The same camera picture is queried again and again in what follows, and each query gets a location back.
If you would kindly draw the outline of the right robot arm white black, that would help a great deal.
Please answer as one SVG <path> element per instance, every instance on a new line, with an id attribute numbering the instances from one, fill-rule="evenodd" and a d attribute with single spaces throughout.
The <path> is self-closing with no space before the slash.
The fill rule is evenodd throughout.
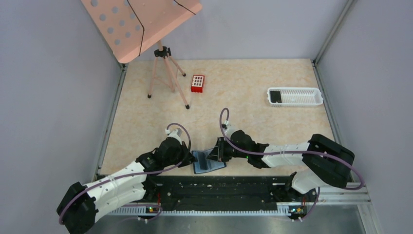
<path id="1" fill-rule="evenodd" d="M 294 172 L 286 185 L 305 194 L 326 185 L 345 189 L 355 155 L 321 134 L 313 134 L 304 143 L 281 146 L 257 143 L 244 131 L 237 130 L 219 137 L 207 158 L 219 162 L 246 158 L 249 164 L 259 169 L 303 166 L 305 169 Z"/>

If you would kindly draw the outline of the white plastic slotted basket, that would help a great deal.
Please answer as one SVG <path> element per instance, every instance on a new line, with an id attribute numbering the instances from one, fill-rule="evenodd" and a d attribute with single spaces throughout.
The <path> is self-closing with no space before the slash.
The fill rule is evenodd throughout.
<path id="1" fill-rule="evenodd" d="M 269 91 L 281 92 L 282 103 L 273 104 L 269 100 Z M 271 87 L 267 89 L 267 100 L 272 107 L 315 107 L 323 104 L 323 97 L 318 88 L 308 87 Z"/>

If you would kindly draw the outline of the pink tripod stand legs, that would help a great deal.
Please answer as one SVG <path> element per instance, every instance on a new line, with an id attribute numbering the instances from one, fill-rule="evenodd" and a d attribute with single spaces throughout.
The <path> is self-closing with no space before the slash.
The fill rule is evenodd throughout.
<path id="1" fill-rule="evenodd" d="M 184 92 L 181 88 L 181 85 L 178 81 L 178 72 L 180 72 L 183 77 L 187 75 L 186 72 L 178 64 L 177 60 L 171 55 L 171 50 L 169 47 L 164 46 L 161 40 L 157 41 L 156 45 L 157 45 L 157 49 L 154 50 L 152 76 L 150 79 L 150 86 L 149 86 L 147 98 L 152 97 L 155 81 L 158 80 L 161 83 L 168 86 L 172 92 L 175 92 L 175 90 L 178 90 L 183 100 L 185 108 L 189 110 L 190 104 L 188 103 L 184 95 Z M 161 60 L 164 64 L 167 80 L 164 80 L 157 76 L 157 64 L 159 60 Z"/>

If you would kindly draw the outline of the dark blue leather card holder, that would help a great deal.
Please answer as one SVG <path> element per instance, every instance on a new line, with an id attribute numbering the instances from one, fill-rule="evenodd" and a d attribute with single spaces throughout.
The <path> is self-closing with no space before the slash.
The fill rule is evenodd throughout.
<path id="1" fill-rule="evenodd" d="M 197 151 L 192 151 L 192 154 L 197 158 L 197 162 L 193 163 L 193 172 L 194 174 L 204 174 L 204 173 L 209 173 L 209 172 L 213 172 L 222 168 L 226 167 L 226 163 L 225 162 L 217 162 L 217 161 L 213 161 L 213 160 L 209 160 L 208 161 L 208 169 L 205 171 L 198 171 L 197 170 L 197 166 L 198 166 L 198 156 L 197 156 L 197 152 L 198 151 L 204 151 L 206 156 L 212 151 L 212 149 L 206 149 L 206 150 L 197 150 Z"/>

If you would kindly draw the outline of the pink perforated music stand desk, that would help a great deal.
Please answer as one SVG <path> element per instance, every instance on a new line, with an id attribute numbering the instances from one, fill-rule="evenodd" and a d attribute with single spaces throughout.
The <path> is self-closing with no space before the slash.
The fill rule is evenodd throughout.
<path id="1" fill-rule="evenodd" d="M 129 63 L 203 6 L 198 0 L 82 0 L 119 63 Z"/>

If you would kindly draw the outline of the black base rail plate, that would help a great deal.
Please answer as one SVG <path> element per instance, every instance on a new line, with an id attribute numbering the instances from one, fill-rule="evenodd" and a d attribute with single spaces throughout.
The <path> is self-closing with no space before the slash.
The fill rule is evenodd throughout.
<path id="1" fill-rule="evenodd" d="M 164 212 L 277 211 L 283 202 L 294 207 L 315 201 L 316 190 L 301 194 L 287 176 L 150 176 L 138 204 L 159 205 Z"/>

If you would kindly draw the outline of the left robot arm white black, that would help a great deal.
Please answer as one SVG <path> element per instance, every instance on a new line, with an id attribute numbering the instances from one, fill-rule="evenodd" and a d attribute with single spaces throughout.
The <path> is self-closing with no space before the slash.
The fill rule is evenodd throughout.
<path id="1" fill-rule="evenodd" d="M 152 197 L 156 186 L 151 176 L 193 163 L 190 150 L 190 142 L 169 136 L 111 175 L 84 185 L 72 184 L 56 210 L 59 224 L 71 234 L 84 234 L 109 212 Z"/>

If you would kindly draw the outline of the black card in basket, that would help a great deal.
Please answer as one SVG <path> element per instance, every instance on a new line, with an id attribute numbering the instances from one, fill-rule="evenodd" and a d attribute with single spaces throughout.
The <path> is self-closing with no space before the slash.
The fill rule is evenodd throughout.
<path id="1" fill-rule="evenodd" d="M 269 100 L 273 104 L 282 103 L 282 96 L 280 91 L 270 90 L 269 91 Z"/>

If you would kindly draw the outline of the red box with white grid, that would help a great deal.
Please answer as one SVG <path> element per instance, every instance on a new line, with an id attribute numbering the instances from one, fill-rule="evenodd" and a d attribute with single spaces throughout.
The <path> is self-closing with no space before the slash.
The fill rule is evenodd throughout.
<path id="1" fill-rule="evenodd" d="M 205 76 L 193 75 L 190 90 L 193 93 L 202 93 L 204 89 Z"/>

